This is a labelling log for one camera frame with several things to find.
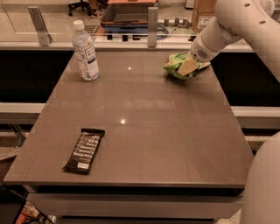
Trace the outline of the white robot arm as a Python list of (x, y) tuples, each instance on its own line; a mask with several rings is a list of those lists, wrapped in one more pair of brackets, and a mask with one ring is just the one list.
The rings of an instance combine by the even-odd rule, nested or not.
[[(217, 0), (215, 18), (192, 42), (178, 73), (186, 76), (226, 46), (244, 39), (280, 81), (280, 24), (263, 0)], [(240, 224), (280, 224), (280, 133), (255, 154), (244, 189)]]

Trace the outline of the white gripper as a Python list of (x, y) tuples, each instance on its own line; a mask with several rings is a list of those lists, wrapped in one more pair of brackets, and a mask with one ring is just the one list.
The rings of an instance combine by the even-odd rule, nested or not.
[(209, 62), (215, 58), (221, 51), (222, 39), (221, 35), (216, 31), (203, 30), (192, 42), (190, 54), (192, 57), (187, 57), (178, 73), (181, 76), (186, 76), (194, 72), (198, 68), (199, 62)]

